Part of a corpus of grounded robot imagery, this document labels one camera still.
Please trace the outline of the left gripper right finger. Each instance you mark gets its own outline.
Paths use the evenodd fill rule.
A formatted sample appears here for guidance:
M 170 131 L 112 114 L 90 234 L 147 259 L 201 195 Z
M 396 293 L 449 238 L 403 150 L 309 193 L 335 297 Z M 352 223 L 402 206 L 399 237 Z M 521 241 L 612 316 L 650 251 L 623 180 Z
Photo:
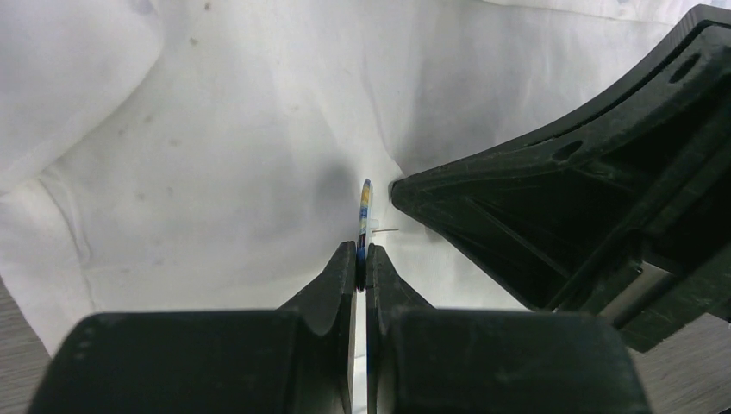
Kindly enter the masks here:
M 385 249 L 365 263 L 370 413 L 648 413 L 622 339 L 576 313 L 434 308 Z

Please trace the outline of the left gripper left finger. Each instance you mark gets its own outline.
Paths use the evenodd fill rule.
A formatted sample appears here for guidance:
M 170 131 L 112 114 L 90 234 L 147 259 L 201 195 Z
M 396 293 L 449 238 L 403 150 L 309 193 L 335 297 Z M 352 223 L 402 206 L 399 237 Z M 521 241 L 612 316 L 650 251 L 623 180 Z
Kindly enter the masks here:
M 348 413 L 356 247 L 276 309 L 98 313 L 52 358 L 32 413 Z

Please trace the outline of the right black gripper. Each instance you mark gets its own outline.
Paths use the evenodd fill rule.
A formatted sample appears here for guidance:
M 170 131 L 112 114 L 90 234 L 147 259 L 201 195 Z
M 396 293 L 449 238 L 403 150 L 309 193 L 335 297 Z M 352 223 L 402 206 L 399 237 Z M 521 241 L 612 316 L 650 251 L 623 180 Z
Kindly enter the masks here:
M 559 120 L 390 189 L 531 309 L 645 352 L 730 297 L 730 13 L 691 8 Z

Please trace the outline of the white shirt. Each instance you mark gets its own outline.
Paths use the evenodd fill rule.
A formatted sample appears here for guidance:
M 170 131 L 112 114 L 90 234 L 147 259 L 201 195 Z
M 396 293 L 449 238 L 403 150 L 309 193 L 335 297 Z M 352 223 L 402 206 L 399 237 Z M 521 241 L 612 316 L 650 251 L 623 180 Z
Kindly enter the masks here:
M 49 353 L 102 311 L 269 308 L 358 233 L 518 308 L 395 179 L 576 109 L 690 1 L 4 1 L 1 276 Z

